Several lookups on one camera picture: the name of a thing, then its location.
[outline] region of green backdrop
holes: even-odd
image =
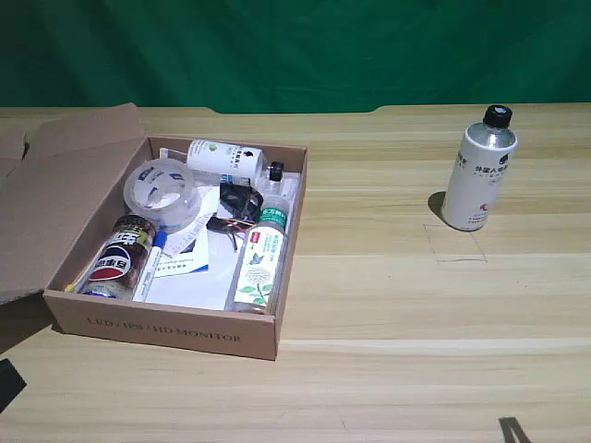
[[[591,102],[589,0],[6,0],[0,106]]]

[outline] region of white marker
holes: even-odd
[[[146,265],[139,276],[138,284],[133,292],[132,300],[134,302],[146,301],[148,290],[151,286],[151,281],[153,280],[156,269],[158,268],[158,262],[160,261],[160,256],[163,253],[164,245],[166,245],[167,236],[168,235],[165,231],[158,231],[158,233],[156,233],[154,236],[154,243],[151,246],[150,255],[146,260]]]

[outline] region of white plastic bottle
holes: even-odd
[[[225,309],[273,314],[281,284],[287,247],[285,226],[289,202],[278,195],[265,197],[259,222],[248,229]]]
[[[191,142],[187,166],[220,174],[225,183],[253,187],[260,177],[273,180],[274,174],[283,171],[283,163],[270,162],[258,148],[202,139]]]
[[[512,115],[507,106],[493,104],[482,123],[465,130],[441,206],[442,218],[452,227],[475,231],[487,222],[517,147],[509,129]]]

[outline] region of paper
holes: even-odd
[[[200,186],[199,193],[201,195],[201,208],[197,218],[185,229],[168,236],[163,250],[166,256],[174,258],[186,250],[197,239],[199,233],[205,231],[205,225],[210,220],[211,215],[218,209],[220,204],[219,186]]]
[[[154,279],[147,303],[223,310],[239,254],[227,235],[203,233],[209,238],[210,270]]]
[[[162,255],[158,262],[155,278],[170,275],[202,272],[209,269],[210,249],[207,230],[201,230],[197,238],[175,257]]]

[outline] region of wooden table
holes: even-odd
[[[0,129],[75,111],[0,109]],[[8,346],[30,336],[4,353],[28,386],[0,439],[497,443],[516,417],[536,443],[591,441],[591,104],[514,105],[498,207],[459,233],[428,199],[484,111],[143,109],[150,133],[309,146],[278,361],[33,334],[33,298],[3,308]]]

